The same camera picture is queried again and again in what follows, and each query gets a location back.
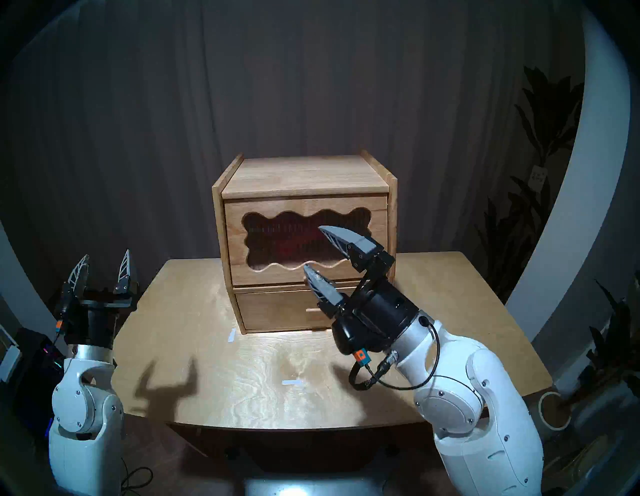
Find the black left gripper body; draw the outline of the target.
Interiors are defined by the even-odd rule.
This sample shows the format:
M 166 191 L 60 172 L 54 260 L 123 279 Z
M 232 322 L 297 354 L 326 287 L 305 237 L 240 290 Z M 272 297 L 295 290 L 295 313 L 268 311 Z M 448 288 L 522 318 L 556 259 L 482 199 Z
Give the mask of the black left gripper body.
M 135 311 L 133 295 L 90 295 L 64 299 L 64 341 L 69 346 L 112 348 L 115 319 L 123 311 Z

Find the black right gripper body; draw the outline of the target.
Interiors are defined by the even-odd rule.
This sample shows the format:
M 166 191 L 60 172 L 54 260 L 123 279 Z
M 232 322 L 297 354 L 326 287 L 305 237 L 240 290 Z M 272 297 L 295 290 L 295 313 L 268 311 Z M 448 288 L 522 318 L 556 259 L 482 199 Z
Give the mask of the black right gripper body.
M 354 291 L 358 305 L 346 311 L 352 295 L 345 294 L 345 305 L 333 317 L 331 332 L 337 349 L 351 355 L 364 349 L 375 353 L 388 349 L 419 313 L 418 307 L 398 290 L 386 276 L 360 296 Z

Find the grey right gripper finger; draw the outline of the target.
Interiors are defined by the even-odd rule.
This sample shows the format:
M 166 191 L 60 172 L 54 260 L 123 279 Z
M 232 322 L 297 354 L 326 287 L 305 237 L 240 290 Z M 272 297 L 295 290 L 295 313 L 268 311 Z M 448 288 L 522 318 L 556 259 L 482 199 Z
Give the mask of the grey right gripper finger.
M 371 237 L 339 226 L 319 226 L 318 229 L 358 273 L 373 267 L 381 267 L 382 273 L 388 273 L 396 263 L 395 257 Z
M 335 317 L 346 304 L 345 294 L 311 265 L 304 265 L 303 271 L 306 285 L 315 295 L 319 309 L 325 316 Z

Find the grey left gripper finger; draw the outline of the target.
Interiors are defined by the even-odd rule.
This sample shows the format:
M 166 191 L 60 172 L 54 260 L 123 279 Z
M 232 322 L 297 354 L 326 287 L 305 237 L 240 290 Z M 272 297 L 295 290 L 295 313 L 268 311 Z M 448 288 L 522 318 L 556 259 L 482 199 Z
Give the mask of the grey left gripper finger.
M 63 295 L 65 298 L 77 298 L 82 300 L 87 286 L 88 273 L 90 267 L 90 256 L 84 255 L 75 265 L 63 284 Z
M 130 249 L 127 249 L 120 264 L 114 295 L 134 296 L 138 294 L 138 276 Z

